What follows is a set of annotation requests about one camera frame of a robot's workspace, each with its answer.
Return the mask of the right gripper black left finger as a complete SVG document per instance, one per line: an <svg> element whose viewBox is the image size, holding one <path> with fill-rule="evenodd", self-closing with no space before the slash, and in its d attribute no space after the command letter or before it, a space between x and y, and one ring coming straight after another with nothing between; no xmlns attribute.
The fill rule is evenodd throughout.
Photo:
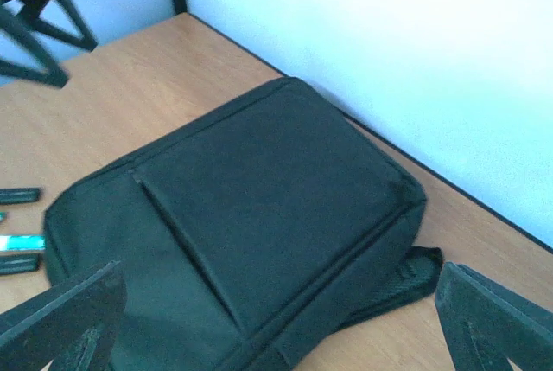
<svg viewBox="0 0 553 371"><path fill-rule="evenodd" d="M127 291L119 261L95 265L1 315L2 370L109 370Z"/></svg>

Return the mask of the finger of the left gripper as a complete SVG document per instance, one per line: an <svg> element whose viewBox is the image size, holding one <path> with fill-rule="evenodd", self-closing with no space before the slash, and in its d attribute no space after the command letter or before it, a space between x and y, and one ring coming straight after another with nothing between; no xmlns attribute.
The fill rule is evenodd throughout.
<svg viewBox="0 0 553 371"><path fill-rule="evenodd" d="M26 67L1 59L2 76L53 87L66 85L69 77L65 70L31 34L29 27L3 6L1 7L1 30L40 66L39 68Z"/></svg>

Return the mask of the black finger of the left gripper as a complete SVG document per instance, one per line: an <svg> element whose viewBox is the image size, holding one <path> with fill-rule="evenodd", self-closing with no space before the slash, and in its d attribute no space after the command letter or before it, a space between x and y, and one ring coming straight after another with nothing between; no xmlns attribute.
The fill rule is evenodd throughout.
<svg viewBox="0 0 553 371"><path fill-rule="evenodd" d="M62 22L44 14L48 6L57 9ZM25 0L25 22L34 31L87 52L98 46L73 0Z"/></svg>

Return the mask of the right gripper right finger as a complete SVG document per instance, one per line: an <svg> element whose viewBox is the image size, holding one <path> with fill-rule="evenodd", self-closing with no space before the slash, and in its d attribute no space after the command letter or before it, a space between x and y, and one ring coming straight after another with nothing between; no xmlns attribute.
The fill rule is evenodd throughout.
<svg viewBox="0 0 553 371"><path fill-rule="evenodd" d="M552 369L552 312L468 266L445 264L435 307L456 370Z"/></svg>

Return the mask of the black student backpack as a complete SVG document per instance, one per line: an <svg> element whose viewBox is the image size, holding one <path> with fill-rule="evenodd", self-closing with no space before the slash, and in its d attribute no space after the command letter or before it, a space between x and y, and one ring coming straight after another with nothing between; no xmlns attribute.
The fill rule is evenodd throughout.
<svg viewBox="0 0 553 371"><path fill-rule="evenodd" d="M111 260L115 370L290 370L433 293L420 183L296 78L269 81L76 182L47 209L52 284Z"/></svg>

